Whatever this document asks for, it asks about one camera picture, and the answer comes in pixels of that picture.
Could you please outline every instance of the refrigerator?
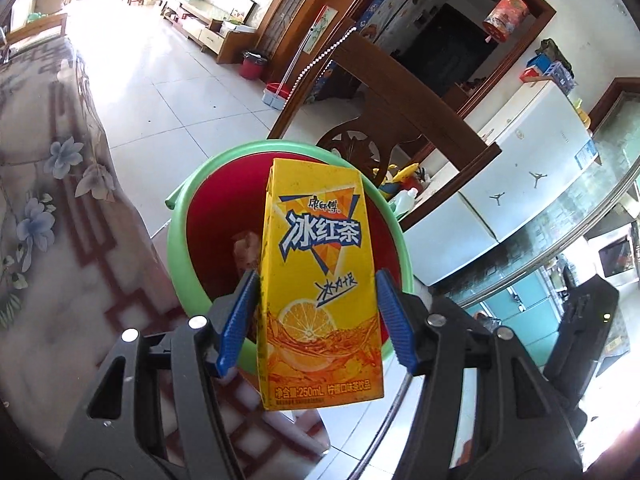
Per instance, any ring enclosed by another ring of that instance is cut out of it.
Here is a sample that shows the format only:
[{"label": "refrigerator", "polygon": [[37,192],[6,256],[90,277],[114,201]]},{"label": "refrigerator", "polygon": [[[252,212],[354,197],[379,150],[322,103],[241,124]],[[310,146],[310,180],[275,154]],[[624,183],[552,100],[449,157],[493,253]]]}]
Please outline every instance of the refrigerator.
[{"label": "refrigerator", "polygon": [[[580,117],[552,81],[524,84],[478,135],[502,153],[404,234],[414,274],[426,285],[511,236],[597,156]],[[455,174],[449,166],[441,171]]]}]

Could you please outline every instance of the red lantern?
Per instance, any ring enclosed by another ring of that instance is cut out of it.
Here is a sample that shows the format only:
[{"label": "red lantern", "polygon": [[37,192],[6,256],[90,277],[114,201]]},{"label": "red lantern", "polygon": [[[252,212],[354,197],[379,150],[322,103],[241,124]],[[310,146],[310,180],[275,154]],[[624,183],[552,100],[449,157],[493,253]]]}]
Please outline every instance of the red lantern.
[{"label": "red lantern", "polygon": [[504,43],[528,15],[529,7],[522,0],[500,0],[482,26],[495,41]]}]

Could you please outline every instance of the bead string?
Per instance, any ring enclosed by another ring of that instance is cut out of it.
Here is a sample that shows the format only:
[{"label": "bead string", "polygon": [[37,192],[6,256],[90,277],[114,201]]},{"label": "bead string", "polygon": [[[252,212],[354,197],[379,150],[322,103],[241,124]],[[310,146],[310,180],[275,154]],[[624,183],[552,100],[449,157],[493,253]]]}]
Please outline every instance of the bead string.
[{"label": "bead string", "polygon": [[318,61],[323,59],[325,56],[328,56],[329,54],[331,54],[335,50],[335,48],[338,45],[340,45],[344,40],[346,40],[354,30],[356,30],[355,27],[351,27],[349,30],[347,30],[347,32],[345,32],[344,36],[341,37],[340,40],[338,40],[334,44],[332,44],[332,46],[330,46],[327,50],[325,50],[322,54],[320,54],[320,56],[316,57],[311,63],[309,63],[305,67],[305,69],[300,73],[300,75],[296,79],[296,83],[293,85],[293,88],[291,89],[291,92],[289,92],[289,97],[287,98],[287,101],[289,101],[289,99],[293,95],[293,92],[296,91],[296,87],[298,86],[298,84],[300,83],[302,78],[305,76],[305,74],[311,69],[311,67],[313,65],[315,65]]}]

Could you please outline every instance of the plastic bottle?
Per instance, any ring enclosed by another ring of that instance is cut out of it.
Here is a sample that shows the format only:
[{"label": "plastic bottle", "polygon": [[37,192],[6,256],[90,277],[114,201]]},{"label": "plastic bottle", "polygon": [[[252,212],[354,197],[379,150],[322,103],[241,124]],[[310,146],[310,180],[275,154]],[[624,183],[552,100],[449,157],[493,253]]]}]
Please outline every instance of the plastic bottle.
[{"label": "plastic bottle", "polygon": [[418,196],[418,190],[412,187],[409,190],[403,189],[395,197],[389,201],[389,207],[394,212],[396,218],[400,218],[405,213],[411,211],[414,207],[415,197]]}]

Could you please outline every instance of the iced tea carton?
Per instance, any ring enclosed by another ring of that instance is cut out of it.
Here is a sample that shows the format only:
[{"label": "iced tea carton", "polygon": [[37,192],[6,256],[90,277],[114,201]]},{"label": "iced tea carton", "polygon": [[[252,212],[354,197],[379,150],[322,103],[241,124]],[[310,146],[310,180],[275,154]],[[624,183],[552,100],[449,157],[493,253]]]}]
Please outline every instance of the iced tea carton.
[{"label": "iced tea carton", "polygon": [[382,397],[380,322],[362,176],[276,158],[260,263],[260,393],[268,410]]}]

